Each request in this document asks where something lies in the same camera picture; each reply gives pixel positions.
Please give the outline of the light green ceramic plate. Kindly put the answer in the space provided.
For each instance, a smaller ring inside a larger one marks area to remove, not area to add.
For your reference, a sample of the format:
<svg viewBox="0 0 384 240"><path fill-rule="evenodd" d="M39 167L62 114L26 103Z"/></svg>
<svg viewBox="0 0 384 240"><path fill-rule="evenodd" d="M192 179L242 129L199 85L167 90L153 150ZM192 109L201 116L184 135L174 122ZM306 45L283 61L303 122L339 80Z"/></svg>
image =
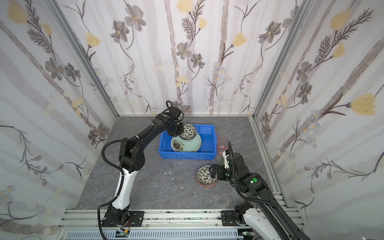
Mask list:
<svg viewBox="0 0 384 240"><path fill-rule="evenodd" d="M197 134L192 140L186 141L178 137L173 137L171 147L175 152L197 152L202 146L202 138Z"/></svg>

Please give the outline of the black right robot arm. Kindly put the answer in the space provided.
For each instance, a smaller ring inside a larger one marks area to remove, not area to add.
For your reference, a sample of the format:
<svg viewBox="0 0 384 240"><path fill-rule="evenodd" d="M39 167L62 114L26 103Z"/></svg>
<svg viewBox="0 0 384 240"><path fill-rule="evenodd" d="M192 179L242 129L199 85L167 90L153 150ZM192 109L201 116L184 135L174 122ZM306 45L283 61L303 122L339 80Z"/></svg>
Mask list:
<svg viewBox="0 0 384 240"><path fill-rule="evenodd" d="M237 221L255 230L264 240L308 240L274 197L266 181L251 173L239 153L223 152L224 165L209 168L214 179L227 181L244 202L235 207Z"/></svg>

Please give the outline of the brown leaf pattern bowl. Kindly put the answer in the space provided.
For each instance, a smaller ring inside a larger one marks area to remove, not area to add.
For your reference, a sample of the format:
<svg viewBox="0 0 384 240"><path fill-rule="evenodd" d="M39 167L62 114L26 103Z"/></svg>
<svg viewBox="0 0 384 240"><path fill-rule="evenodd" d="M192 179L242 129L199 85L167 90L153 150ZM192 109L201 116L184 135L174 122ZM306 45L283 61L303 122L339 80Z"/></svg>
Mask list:
<svg viewBox="0 0 384 240"><path fill-rule="evenodd" d="M216 182L217 180L214 180L211 178L209 173L209 167L211 165L205 165L199 168L197 172L197 180L202 182L205 185L212 184Z"/></svg>
<svg viewBox="0 0 384 240"><path fill-rule="evenodd" d="M184 124L184 130L180 134L180 138L186 141L192 140L197 135L197 129L193 124Z"/></svg>

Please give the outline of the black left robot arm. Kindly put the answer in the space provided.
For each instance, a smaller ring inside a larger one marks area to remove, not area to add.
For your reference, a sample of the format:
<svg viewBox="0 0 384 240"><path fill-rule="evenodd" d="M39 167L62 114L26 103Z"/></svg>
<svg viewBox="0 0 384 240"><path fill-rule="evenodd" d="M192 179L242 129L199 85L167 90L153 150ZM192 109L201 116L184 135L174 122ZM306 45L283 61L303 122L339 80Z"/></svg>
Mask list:
<svg viewBox="0 0 384 240"><path fill-rule="evenodd" d="M144 150L149 143L164 131L171 137L183 133L183 119L180 118L183 112L171 101L166 101L166 105L167 108L157 114L151 124L136 136L110 141L103 146L102 159L120 172L120 180L113 199L97 207L100 228L120 227L131 219L129 214L131 192L136 175L145 164ZM110 162L105 155L107 147L117 143L121 144L118 165Z"/></svg>

